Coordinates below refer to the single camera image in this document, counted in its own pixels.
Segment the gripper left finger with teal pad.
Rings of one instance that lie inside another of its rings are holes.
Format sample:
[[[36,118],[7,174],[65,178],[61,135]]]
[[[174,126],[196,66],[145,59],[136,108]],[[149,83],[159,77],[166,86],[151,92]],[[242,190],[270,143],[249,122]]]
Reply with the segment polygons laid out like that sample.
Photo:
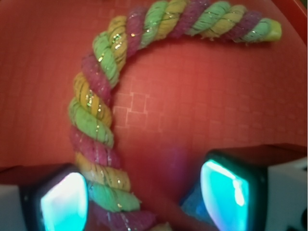
[[[73,164],[0,169],[2,231],[82,231],[88,207],[86,180]]]

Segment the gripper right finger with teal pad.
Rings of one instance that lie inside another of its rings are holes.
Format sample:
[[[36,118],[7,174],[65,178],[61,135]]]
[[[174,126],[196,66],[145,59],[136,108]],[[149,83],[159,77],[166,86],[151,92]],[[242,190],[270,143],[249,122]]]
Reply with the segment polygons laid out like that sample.
[[[308,150],[295,144],[212,149],[201,167],[205,207],[220,231],[305,231]]]

